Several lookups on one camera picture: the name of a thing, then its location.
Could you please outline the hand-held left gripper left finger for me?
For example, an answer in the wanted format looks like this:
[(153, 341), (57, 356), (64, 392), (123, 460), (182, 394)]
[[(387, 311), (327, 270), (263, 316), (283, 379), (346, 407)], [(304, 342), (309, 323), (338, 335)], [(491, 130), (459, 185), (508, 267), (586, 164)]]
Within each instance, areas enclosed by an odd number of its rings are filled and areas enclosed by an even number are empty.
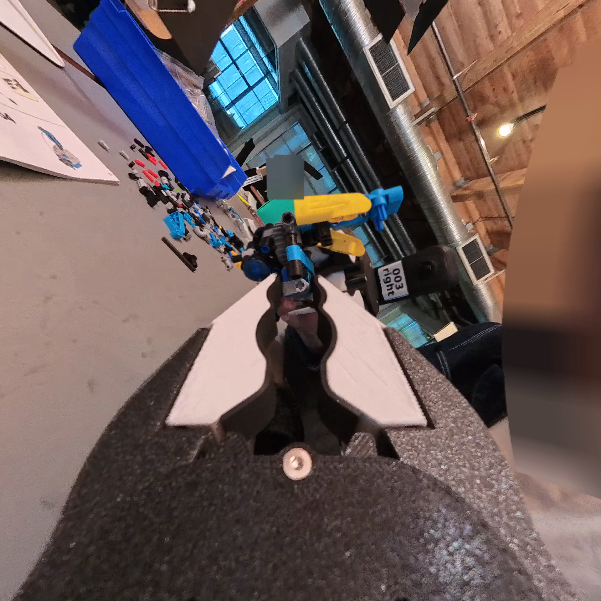
[(271, 347), (281, 278), (268, 277), (214, 319), (167, 416), (167, 426), (254, 438), (275, 414)]

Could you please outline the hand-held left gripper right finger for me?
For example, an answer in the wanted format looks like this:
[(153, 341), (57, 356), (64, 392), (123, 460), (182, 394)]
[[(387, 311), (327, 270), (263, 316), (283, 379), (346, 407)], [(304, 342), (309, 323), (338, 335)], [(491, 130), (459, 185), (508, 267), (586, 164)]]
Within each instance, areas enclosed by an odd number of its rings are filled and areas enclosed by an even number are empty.
[(320, 317), (331, 331), (321, 368), (327, 393), (377, 430), (426, 427), (385, 327), (325, 277), (317, 277), (316, 287)]

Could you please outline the yellow blue brick assembly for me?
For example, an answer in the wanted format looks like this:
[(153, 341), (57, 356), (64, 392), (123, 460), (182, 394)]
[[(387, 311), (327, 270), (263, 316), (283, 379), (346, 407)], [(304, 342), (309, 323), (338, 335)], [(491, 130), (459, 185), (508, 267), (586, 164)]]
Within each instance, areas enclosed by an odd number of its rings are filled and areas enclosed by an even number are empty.
[(332, 237), (329, 246), (322, 242), (306, 243), (306, 246), (317, 245), (360, 258), (365, 254), (364, 244), (344, 230), (362, 227), (370, 221), (376, 231), (383, 231), (386, 220), (398, 212), (403, 199), (401, 186), (377, 189), (368, 195), (353, 192), (304, 197), (300, 205), (296, 205), (297, 224), (303, 233), (308, 233), (325, 223)]

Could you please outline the black blue brick assembly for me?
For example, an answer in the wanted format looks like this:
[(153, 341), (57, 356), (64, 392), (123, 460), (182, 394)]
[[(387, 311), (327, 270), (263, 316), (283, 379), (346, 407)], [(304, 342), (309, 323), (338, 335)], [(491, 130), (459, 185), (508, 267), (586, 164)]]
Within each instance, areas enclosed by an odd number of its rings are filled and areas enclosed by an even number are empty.
[(236, 260), (245, 277), (253, 282), (279, 276), (282, 296), (296, 302), (298, 310), (314, 307), (316, 268), (305, 251), (293, 212), (284, 212), (279, 222), (259, 228)]

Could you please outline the person's right forearm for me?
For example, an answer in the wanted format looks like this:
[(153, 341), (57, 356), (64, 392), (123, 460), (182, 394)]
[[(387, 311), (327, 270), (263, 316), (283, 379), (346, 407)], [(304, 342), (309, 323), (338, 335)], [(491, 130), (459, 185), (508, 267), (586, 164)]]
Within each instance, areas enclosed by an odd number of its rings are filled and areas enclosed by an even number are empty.
[(507, 417), (502, 332), (500, 323), (477, 323), (463, 327), (441, 342), (418, 348), (464, 396), (488, 428)]

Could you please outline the grey desk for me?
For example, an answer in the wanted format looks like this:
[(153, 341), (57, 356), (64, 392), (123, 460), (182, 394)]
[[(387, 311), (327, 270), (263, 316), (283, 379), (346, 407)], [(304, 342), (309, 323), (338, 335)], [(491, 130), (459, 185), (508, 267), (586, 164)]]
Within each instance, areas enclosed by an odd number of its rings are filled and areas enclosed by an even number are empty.
[(144, 141), (110, 95), (1, 28), (1, 53), (120, 179), (1, 164), (1, 600), (35, 565), (83, 462), (123, 403), (251, 284), (197, 237), (192, 273), (127, 177)]

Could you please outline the black axle rod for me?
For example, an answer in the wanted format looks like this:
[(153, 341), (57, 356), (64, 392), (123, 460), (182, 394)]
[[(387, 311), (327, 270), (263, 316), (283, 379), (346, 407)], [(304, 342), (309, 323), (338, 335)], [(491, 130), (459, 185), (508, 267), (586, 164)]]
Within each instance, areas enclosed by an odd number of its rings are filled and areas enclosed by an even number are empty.
[(198, 259), (196, 255), (180, 252), (166, 237), (161, 238), (162, 242), (167, 248), (179, 259), (184, 266), (186, 266), (191, 272), (195, 272), (198, 269)]

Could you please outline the green plastic bin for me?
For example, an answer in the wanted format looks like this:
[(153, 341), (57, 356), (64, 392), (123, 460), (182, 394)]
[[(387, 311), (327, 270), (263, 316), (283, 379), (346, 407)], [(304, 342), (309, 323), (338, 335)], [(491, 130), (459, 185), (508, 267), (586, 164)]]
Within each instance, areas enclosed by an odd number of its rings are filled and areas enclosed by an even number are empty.
[(263, 222), (265, 226), (269, 224), (275, 225), (278, 222), (282, 221), (282, 215), (285, 213), (291, 213), (297, 221), (296, 217), (296, 205), (300, 205), (300, 203), (304, 200), (301, 199), (271, 199), (267, 201), (264, 205), (259, 207), (257, 213), (259, 215), (260, 220)]

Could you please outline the pile of loose brick parts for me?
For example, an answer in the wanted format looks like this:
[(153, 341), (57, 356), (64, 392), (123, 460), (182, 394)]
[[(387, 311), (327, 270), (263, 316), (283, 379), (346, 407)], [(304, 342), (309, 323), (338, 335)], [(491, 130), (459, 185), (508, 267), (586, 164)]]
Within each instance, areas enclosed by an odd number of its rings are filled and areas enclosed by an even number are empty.
[(246, 238), (251, 231), (227, 201), (215, 202), (215, 208), (233, 222), (232, 226), (224, 227), (216, 220), (208, 204), (202, 205), (203, 199), (188, 190), (152, 146), (134, 138), (129, 151), (120, 150), (118, 153), (127, 162), (127, 175), (137, 185), (147, 206), (164, 208), (163, 223), (167, 227), (167, 239), (172, 244), (187, 242), (195, 235), (218, 253), (227, 271), (241, 270), (236, 258), (245, 250)]

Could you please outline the white shirt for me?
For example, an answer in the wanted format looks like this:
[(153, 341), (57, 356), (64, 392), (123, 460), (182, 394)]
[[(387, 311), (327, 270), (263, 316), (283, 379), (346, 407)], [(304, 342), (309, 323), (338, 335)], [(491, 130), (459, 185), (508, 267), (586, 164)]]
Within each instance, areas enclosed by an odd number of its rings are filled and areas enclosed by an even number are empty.
[(583, 453), (511, 434), (535, 527), (582, 600), (600, 600), (600, 468)]

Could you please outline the blue plastic bin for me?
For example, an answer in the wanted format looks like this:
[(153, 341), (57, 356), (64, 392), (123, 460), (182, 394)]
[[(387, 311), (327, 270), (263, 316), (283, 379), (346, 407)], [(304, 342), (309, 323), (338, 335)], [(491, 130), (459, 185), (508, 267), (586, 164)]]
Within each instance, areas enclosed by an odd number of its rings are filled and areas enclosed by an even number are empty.
[(101, 1), (73, 48), (192, 194), (236, 195), (246, 174), (120, 1)]

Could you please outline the clear plastic bag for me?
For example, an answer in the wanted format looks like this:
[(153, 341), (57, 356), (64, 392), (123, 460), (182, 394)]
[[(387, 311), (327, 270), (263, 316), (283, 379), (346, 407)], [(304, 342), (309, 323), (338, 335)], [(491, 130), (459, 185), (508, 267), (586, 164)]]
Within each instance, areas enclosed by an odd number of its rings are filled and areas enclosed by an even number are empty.
[(163, 65), (168, 69), (171, 76), (176, 80), (183, 90), (186, 97), (195, 105), (199, 104), (204, 97), (203, 86), (204, 78), (197, 75), (194, 71), (187, 68), (181, 62), (166, 54), (160, 52), (160, 59)]

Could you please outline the building instruction booklet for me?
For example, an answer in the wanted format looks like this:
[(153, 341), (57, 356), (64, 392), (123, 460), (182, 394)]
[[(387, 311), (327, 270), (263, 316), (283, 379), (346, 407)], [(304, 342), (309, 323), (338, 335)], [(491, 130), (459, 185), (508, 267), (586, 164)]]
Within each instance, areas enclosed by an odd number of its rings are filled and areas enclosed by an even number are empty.
[(68, 180), (119, 183), (4, 56), (1, 56), (1, 159)]

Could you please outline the white stand base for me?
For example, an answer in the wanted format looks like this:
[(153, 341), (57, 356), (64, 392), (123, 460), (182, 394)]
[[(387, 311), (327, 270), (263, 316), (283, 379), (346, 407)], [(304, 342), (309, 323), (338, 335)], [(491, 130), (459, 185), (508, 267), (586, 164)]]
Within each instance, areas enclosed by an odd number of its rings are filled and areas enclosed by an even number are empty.
[(63, 69), (65, 63), (19, 1), (1, 1), (1, 25)]

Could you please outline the silver ventilation duct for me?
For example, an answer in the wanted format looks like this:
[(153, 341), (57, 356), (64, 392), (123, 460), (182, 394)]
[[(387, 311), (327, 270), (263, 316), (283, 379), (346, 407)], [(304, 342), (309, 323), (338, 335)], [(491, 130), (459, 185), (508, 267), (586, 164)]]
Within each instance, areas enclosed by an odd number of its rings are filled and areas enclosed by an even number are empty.
[(467, 244), (470, 234), (434, 165), (432, 152), (414, 124), (408, 95), (393, 100), (389, 94), (393, 79), (386, 84), (383, 59), (372, 55), (372, 47), (382, 42), (381, 54), (393, 59), (392, 74), (409, 79), (395, 42), (383, 41), (363, 1), (319, 4), (437, 241), (454, 248)]

